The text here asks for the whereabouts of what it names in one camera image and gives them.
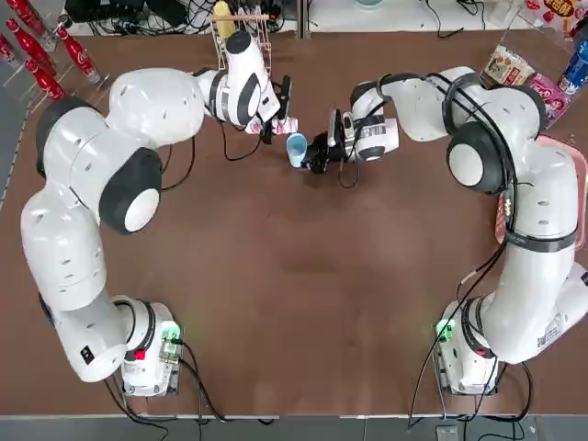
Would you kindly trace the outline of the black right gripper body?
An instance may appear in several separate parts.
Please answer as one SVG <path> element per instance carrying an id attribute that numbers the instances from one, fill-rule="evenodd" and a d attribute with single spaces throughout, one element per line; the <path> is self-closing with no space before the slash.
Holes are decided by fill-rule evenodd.
<path id="1" fill-rule="evenodd" d="M 356 154 L 354 153 L 354 139 L 336 140 L 335 138 L 327 138 L 329 160 L 339 162 L 354 162 Z"/>

